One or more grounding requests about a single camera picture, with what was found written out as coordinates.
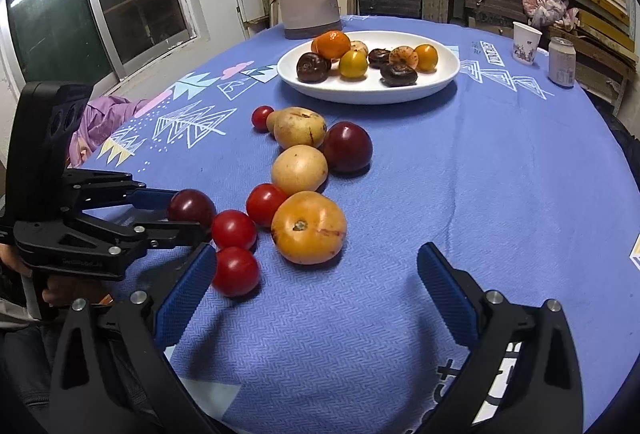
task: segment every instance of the silver bolt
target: silver bolt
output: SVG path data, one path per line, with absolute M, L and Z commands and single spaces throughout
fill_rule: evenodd
M 131 303 L 135 305 L 144 304 L 146 301 L 146 293 L 144 291 L 134 291 L 129 297 Z
M 73 311 L 82 311 L 85 306 L 86 306 L 86 300 L 76 299 L 74 300 L 74 303 L 71 304 L 71 309 L 73 309 Z
M 546 301 L 546 307 L 551 309 L 551 311 L 553 311 L 554 313 L 557 313 L 558 311 L 560 311 L 560 309 L 562 309 L 562 305 L 555 299 L 549 299 L 548 301 Z
M 485 293 L 485 296 L 492 304 L 502 304 L 504 302 L 504 296 L 502 296 L 502 293 L 493 289 Z

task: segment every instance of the window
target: window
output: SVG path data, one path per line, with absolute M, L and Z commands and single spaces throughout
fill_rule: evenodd
M 0 31 L 19 88 L 71 80 L 95 94 L 193 36 L 179 0 L 0 0 Z

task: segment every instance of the blue gripper pad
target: blue gripper pad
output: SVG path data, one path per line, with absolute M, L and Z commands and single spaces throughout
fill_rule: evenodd
M 158 349 L 178 343 L 216 274 L 216 266 L 216 251 L 207 244 L 156 312 L 154 342 Z
M 429 292 L 449 333 L 459 346 L 473 348 L 478 341 L 478 316 L 469 299 L 430 243 L 418 251 L 418 276 Z
M 140 210 L 166 210 L 177 193 L 172 190 L 137 189 L 127 195 L 125 202 Z

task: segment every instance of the oval plate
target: oval plate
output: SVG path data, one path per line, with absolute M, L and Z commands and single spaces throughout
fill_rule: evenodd
M 300 56 L 311 51 L 311 41 L 291 49 L 278 62 L 278 74 L 296 91 L 314 98 L 337 103 L 354 105 L 382 105 L 402 103 L 431 96 L 445 88 L 460 71 L 460 60 L 453 52 L 441 43 L 424 36 L 393 31 L 356 31 L 346 33 L 351 40 L 363 41 L 369 51 L 388 49 L 399 46 L 417 48 L 422 44 L 431 44 L 438 51 L 438 67 L 432 73 L 418 73 L 415 85 L 406 87 L 389 87 L 382 82 L 380 70 L 369 67 L 363 80 L 346 80 L 340 77 L 337 64 L 332 73 L 321 83 L 303 83 L 298 79 L 296 66 Z

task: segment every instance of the red tomato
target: red tomato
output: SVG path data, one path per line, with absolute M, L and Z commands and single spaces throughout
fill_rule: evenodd
M 169 221 L 200 223 L 209 228 L 216 214 L 216 207 L 207 194 L 199 190 L 181 190 L 172 197 L 166 216 Z
M 238 210 L 221 211 L 211 225 L 211 236 L 217 247 L 249 249 L 258 237 L 254 222 Z
M 254 124 L 255 130 L 267 132 L 267 118 L 273 112 L 273 108 L 268 105 L 262 105 L 254 110 L 251 115 L 251 123 Z
M 246 201 L 246 213 L 258 226 L 271 226 L 271 221 L 289 196 L 285 191 L 271 183 L 255 187 Z
M 241 297 L 260 283 L 260 267 L 245 249 L 231 246 L 216 254 L 218 266 L 211 285 L 225 297 Z

